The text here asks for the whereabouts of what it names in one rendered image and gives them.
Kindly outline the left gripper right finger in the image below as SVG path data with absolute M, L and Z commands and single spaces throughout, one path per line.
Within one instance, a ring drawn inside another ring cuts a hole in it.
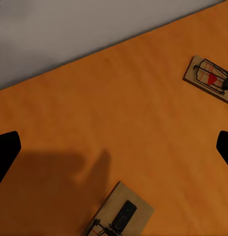
M 228 131 L 221 131 L 219 133 L 216 148 L 223 159 L 228 164 Z

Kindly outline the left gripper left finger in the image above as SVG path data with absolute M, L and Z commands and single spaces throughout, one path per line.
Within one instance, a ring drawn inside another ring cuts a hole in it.
M 0 135 L 0 183 L 21 150 L 17 131 Z

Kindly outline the mousetrap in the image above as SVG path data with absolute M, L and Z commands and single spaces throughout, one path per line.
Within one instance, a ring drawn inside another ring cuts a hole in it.
M 119 182 L 82 236 L 140 236 L 154 211 Z
M 183 81 L 228 103 L 228 71 L 195 55 Z

